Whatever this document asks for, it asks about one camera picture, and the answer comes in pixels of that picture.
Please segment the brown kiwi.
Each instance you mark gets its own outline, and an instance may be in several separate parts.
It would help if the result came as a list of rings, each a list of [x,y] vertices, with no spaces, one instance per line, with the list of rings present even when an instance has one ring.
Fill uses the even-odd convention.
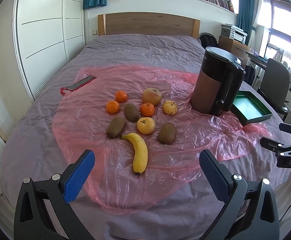
[[[114,117],[106,129],[109,138],[116,138],[120,135],[125,126],[125,119],[121,116]]]
[[[175,126],[170,123],[166,122],[159,133],[158,140],[162,144],[171,144],[176,136],[176,128]]]
[[[124,114],[130,122],[137,122],[139,119],[139,112],[133,103],[127,103],[124,107]]]

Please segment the yellow striped small apple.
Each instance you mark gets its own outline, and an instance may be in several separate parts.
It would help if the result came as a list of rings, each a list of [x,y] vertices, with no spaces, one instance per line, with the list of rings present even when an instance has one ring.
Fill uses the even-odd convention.
[[[178,112],[178,106],[174,101],[167,100],[162,105],[162,110],[167,115],[175,115]]]

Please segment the yellow banana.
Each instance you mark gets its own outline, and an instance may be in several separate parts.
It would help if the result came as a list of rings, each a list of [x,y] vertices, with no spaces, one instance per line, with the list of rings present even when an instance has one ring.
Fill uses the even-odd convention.
[[[132,168],[135,174],[142,174],[148,165],[148,148],[144,139],[137,133],[129,133],[121,136],[128,140],[134,149]]]

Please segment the yellow round apple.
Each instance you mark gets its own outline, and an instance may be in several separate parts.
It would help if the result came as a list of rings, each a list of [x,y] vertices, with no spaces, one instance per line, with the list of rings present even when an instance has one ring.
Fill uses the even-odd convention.
[[[154,132],[155,130],[155,121],[150,117],[140,118],[137,121],[137,129],[140,133],[148,135]]]

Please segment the mandarin with stem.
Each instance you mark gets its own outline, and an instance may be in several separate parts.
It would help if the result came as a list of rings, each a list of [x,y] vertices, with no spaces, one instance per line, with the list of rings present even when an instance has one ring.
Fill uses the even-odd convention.
[[[142,116],[151,117],[155,113],[155,106],[150,102],[143,103],[140,106],[140,112]]]

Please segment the large red-green apple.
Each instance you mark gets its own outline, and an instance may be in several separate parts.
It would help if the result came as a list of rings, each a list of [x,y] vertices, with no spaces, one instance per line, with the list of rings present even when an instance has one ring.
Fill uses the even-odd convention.
[[[147,88],[143,91],[142,102],[151,103],[152,105],[158,105],[162,100],[161,92],[156,88]]]

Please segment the green rectangular tray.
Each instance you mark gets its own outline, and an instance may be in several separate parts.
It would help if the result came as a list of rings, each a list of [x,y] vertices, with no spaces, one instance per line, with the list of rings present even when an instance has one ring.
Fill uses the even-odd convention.
[[[251,91],[240,90],[231,106],[231,112],[237,116],[243,126],[268,120],[272,112]]]

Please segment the grey office chair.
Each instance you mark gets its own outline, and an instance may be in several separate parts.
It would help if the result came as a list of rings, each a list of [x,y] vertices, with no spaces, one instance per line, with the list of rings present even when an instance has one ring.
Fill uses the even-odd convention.
[[[260,88],[257,92],[263,99],[275,110],[282,115],[285,121],[288,115],[286,106],[286,97],[290,88],[291,75],[288,69],[279,61],[269,59]]]

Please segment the dark blue hanging bag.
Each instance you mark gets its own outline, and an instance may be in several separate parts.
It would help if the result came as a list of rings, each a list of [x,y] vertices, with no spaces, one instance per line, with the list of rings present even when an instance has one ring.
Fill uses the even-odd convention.
[[[245,76],[244,76],[244,81],[252,86],[253,81],[255,79],[255,64],[254,63],[250,63],[249,65],[245,66]]]

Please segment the black and copper kettle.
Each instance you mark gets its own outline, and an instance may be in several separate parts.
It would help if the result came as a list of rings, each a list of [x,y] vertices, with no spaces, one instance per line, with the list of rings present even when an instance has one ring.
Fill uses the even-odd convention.
[[[244,76],[245,70],[238,57],[221,48],[206,47],[190,98],[192,109],[215,116],[228,112]]]

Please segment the wooden drawer cabinet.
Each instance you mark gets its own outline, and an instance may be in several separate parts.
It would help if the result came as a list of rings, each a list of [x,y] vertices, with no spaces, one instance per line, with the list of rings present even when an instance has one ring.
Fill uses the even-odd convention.
[[[231,54],[235,55],[237,58],[241,61],[241,66],[243,68],[246,67],[248,62],[248,53],[251,52],[251,48],[242,44],[241,42],[238,42],[237,40],[219,36],[218,46],[221,49],[224,49]]]

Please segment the white printer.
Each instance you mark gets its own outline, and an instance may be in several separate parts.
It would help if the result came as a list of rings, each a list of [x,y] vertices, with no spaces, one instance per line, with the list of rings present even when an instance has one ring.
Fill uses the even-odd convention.
[[[222,24],[221,35],[245,44],[247,33],[232,24]]]

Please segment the black backpack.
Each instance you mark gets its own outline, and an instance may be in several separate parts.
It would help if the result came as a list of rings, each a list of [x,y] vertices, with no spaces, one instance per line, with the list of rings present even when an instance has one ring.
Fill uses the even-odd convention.
[[[199,38],[203,48],[218,47],[216,38],[210,33],[202,33]]]

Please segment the pink plastic sheet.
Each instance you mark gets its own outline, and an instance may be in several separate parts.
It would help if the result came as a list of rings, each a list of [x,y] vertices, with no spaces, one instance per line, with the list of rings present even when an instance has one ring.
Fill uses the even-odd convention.
[[[56,141],[67,161],[75,162],[86,149],[94,152],[96,162],[84,189],[100,207],[116,215],[145,211],[167,198],[186,183],[201,175],[199,154],[208,149],[219,161],[233,160],[249,154],[262,136],[270,135],[266,124],[241,125],[231,112],[220,116],[196,112],[189,100],[197,75],[139,64],[85,67],[76,80],[97,78],[80,89],[67,93],[59,103],[52,122]],[[142,92],[156,88],[164,100],[178,106],[175,115],[156,107],[152,134],[144,136],[149,160],[145,172],[132,170],[133,147],[121,138],[106,134],[113,115],[107,102],[118,90],[128,94],[128,102],[139,107]],[[162,144],[158,136],[162,126],[172,123],[176,136],[171,144]]]

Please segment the teal right curtain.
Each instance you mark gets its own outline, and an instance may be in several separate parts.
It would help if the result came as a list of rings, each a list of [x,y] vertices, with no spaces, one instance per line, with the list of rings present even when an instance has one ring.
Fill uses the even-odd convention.
[[[260,0],[239,0],[239,11],[237,17],[237,27],[242,29],[247,37],[245,44],[248,45],[251,34],[255,31],[255,20]]]

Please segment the white wardrobe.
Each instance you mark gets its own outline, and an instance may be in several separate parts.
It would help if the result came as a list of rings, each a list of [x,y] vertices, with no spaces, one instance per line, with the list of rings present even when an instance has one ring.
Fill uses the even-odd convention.
[[[34,101],[84,48],[83,0],[14,0],[14,42],[21,77]]]

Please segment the wooden headboard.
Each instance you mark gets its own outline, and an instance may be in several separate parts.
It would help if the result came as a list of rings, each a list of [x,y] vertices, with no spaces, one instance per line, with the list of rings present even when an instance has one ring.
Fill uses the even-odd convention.
[[[116,12],[97,16],[98,35],[142,34],[199,37],[200,20],[157,12]]]

